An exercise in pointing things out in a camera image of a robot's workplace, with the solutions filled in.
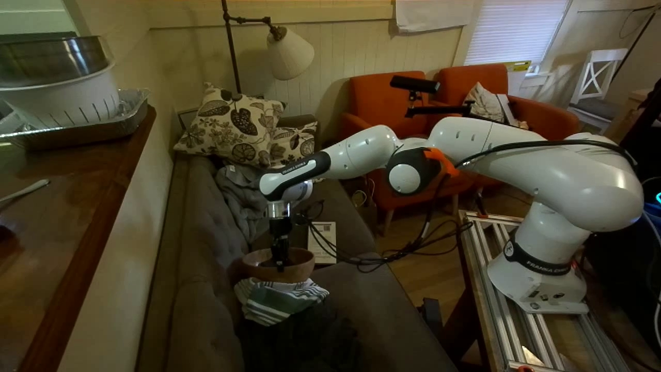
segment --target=white chair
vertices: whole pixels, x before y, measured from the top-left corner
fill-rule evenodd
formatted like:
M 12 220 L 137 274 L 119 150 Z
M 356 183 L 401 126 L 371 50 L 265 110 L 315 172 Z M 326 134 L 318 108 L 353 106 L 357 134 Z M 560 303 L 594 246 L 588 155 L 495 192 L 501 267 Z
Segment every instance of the white chair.
M 581 122 L 598 127 L 600 133 L 608 128 L 619 113 L 619 105 L 604 101 L 603 98 L 608 92 L 618 63 L 626 54 L 626 48 L 591 51 L 567 109 L 576 114 Z M 595 64 L 603 65 L 595 72 Z

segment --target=window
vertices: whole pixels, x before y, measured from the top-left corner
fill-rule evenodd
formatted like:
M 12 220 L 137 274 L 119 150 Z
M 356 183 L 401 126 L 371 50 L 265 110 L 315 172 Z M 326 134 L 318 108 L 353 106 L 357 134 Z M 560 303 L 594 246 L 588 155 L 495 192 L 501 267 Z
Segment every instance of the window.
M 484 0 L 464 64 L 532 61 L 539 71 L 568 0 Z

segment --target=franka emika robot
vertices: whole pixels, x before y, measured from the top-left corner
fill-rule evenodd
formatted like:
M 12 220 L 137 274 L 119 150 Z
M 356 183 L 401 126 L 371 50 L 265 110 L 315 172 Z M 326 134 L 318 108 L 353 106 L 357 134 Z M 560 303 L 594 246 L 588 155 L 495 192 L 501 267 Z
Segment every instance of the franka emika robot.
M 642 187 L 620 153 L 589 145 L 614 145 L 602 136 L 578 133 L 577 144 L 515 148 L 488 153 L 463 169 L 509 183 L 534 195 L 521 226 L 488 265 L 493 285 L 527 312 L 585 313 L 586 284 L 572 257 L 591 232 L 619 230 L 642 213 Z M 400 140 L 377 125 L 260 179 L 268 200 L 274 261 L 287 257 L 290 202 L 307 198 L 310 179 L 349 179 L 385 168 L 396 193 L 413 195 L 441 172 L 455 174 L 453 162 L 499 145 L 545 139 L 503 124 L 466 117 L 439 121 L 429 138 Z M 532 309 L 531 302 L 540 304 Z

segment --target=wooden bowl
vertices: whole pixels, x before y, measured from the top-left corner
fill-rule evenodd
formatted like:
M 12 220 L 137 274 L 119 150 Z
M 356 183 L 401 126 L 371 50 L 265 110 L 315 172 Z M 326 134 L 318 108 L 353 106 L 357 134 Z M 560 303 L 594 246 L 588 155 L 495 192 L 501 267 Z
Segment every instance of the wooden bowl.
M 289 258 L 292 264 L 285 266 L 278 273 L 276 267 L 259 266 L 271 259 L 271 249 L 251 252 L 241 258 L 240 268 L 243 277 L 254 277 L 262 281 L 279 281 L 281 283 L 298 283 L 310 278 L 315 269 L 315 255 L 309 250 L 290 248 Z

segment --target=striped towel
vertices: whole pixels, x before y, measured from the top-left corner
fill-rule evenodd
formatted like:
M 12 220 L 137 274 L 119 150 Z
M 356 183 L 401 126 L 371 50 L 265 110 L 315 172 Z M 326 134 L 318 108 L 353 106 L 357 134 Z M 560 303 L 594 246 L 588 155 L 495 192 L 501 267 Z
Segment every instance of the striped towel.
M 234 286 L 234 293 L 243 305 L 245 318 L 263 326 L 280 323 L 329 295 L 311 279 L 300 283 L 243 279 Z

